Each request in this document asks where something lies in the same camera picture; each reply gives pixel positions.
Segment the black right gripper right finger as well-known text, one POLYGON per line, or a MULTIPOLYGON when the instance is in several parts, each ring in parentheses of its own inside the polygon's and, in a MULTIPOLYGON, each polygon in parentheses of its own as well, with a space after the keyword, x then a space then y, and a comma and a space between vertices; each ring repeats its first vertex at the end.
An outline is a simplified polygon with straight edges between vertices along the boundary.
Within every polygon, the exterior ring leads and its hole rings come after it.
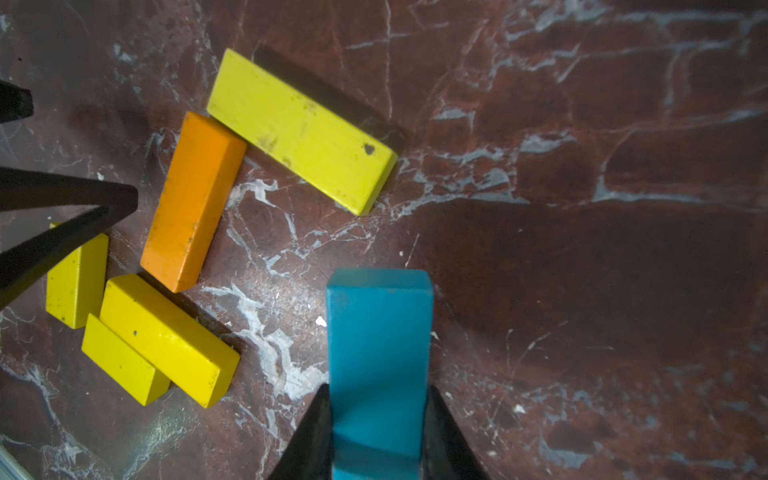
POLYGON ((424 479, 489 479, 434 385, 427 392, 422 470, 424 479))

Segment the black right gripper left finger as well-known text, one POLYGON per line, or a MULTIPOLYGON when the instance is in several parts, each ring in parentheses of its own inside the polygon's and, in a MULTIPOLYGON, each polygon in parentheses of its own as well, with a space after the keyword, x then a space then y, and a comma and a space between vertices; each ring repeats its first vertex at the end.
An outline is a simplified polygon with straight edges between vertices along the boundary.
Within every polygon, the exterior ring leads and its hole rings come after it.
POLYGON ((324 383, 318 388, 268 479, 331 479, 332 427, 330 388, 324 383))

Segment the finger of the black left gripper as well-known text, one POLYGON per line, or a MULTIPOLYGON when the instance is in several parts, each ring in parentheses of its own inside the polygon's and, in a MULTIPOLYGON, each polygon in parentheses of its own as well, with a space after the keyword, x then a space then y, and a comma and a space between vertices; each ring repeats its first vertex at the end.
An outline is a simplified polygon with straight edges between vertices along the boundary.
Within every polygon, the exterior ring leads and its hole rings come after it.
POLYGON ((1 254, 2 307, 75 249, 135 212, 138 190, 122 183, 1 169, 3 212, 71 205, 91 209, 1 254))
POLYGON ((0 122, 7 123, 34 114, 32 93, 9 82, 0 81, 0 122))

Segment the long yellow wooden block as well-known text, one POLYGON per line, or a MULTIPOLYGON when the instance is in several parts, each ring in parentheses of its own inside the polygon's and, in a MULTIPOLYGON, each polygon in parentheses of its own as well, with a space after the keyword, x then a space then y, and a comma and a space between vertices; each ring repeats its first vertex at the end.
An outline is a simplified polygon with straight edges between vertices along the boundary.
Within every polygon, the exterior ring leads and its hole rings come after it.
POLYGON ((238 352, 138 275, 107 281, 100 319, 202 407, 227 394, 238 352))

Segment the teal wooden block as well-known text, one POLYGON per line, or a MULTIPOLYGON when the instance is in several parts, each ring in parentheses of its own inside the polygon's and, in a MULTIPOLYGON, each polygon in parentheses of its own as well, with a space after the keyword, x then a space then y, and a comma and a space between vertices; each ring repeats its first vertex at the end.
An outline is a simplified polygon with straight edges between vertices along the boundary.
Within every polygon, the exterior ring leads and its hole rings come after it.
POLYGON ((434 290, 421 270, 339 269, 326 287, 335 479, 418 479, 434 290))

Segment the short yellow wooden block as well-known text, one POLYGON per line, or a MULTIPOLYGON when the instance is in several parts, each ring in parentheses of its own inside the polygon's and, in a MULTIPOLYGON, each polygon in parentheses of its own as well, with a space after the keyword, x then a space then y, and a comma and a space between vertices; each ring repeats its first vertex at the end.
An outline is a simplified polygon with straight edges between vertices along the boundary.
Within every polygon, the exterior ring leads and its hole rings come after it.
POLYGON ((170 387, 166 375, 96 315, 88 315, 82 351, 142 406, 163 396, 170 387))

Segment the orange wooden block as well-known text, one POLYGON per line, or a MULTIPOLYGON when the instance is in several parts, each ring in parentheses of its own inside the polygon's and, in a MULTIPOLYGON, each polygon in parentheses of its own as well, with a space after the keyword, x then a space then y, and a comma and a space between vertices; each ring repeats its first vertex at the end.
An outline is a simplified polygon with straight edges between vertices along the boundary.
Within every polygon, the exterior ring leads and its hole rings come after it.
POLYGON ((246 149, 217 121, 185 115, 140 262, 171 292, 196 285, 246 149))

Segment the large yellow-green wooden block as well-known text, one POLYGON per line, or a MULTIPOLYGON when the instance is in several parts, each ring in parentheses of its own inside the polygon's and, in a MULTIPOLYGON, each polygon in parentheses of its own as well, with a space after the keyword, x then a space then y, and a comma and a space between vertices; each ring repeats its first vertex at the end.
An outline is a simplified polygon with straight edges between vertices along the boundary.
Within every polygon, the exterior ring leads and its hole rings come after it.
POLYGON ((355 215, 373 208, 397 153, 228 48, 207 112, 355 215))

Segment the small yellow wooden block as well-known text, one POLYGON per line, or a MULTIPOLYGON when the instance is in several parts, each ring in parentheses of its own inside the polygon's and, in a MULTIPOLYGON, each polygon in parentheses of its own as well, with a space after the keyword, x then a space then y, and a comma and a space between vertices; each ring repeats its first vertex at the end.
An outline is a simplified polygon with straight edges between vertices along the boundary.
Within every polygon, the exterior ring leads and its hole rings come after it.
POLYGON ((99 234, 47 273, 46 312, 70 329, 84 328, 89 316, 100 311, 108 245, 109 237, 99 234))

